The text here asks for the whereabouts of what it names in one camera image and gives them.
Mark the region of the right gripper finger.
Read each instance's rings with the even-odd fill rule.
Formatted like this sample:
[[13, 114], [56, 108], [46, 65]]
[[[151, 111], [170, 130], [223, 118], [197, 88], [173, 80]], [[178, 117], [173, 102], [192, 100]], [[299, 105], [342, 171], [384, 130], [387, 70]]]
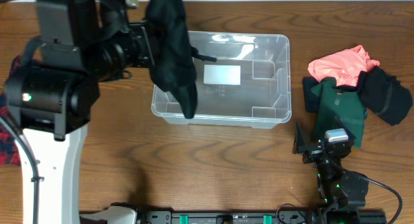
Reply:
[[338, 117], [334, 118], [335, 124], [337, 128], [342, 128], [346, 132], [346, 134], [349, 137], [349, 140], [355, 141], [356, 137], [355, 135], [341, 122], [341, 120]]
[[306, 150], [307, 143], [303, 135], [303, 132], [301, 130], [301, 126], [298, 122], [296, 123], [295, 127], [296, 127], [296, 130], [295, 130], [295, 137], [294, 137], [294, 144], [292, 147], [292, 152], [293, 154], [299, 154], [299, 153], [303, 153]]

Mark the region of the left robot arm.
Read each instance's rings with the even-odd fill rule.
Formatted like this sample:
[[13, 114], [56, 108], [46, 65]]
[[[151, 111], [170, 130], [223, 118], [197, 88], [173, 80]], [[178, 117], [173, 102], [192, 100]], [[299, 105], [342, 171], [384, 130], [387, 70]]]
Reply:
[[91, 108], [101, 82], [155, 62], [148, 22], [132, 23], [136, 0], [37, 0], [40, 35], [26, 45], [5, 85], [22, 160], [25, 223], [101, 223], [81, 216], [79, 172]]

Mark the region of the dark green garment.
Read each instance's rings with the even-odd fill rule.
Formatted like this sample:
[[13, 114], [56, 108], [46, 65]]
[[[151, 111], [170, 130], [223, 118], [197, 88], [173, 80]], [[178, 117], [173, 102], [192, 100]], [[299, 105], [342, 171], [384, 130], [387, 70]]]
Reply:
[[324, 78], [310, 89], [319, 100], [316, 123], [311, 133], [313, 141], [325, 138], [325, 132], [336, 128], [337, 118], [354, 136], [354, 147], [362, 147], [366, 108], [356, 91], [336, 87], [335, 78]]

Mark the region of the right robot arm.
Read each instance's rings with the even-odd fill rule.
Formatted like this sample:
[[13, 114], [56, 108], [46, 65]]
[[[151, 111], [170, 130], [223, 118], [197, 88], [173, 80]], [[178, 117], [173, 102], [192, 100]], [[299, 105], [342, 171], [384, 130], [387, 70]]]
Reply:
[[325, 132], [318, 142], [311, 143], [296, 123], [292, 152], [301, 154], [305, 164], [313, 164], [318, 171], [318, 193], [324, 204], [305, 216], [307, 223], [359, 223], [358, 209], [365, 206], [368, 182], [356, 174], [346, 172], [341, 160], [351, 153], [356, 137], [338, 118], [334, 128]]

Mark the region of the red navy plaid shirt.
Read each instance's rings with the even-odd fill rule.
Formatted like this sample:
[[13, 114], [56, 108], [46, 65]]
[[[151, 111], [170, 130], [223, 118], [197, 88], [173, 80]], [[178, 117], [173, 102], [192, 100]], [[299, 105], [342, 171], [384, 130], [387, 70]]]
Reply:
[[[17, 55], [10, 67], [9, 75], [12, 74], [21, 63], [21, 56]], [[1, 92], [1, 117], [5, 117], [8, 114], [6, 110], [6, 96], [4, 92]], [[14, 138], [11, 134], [1, 125], [1, 166], [13, 165], [21, 166], [20, 156], [18, 148], [15, 145]]]

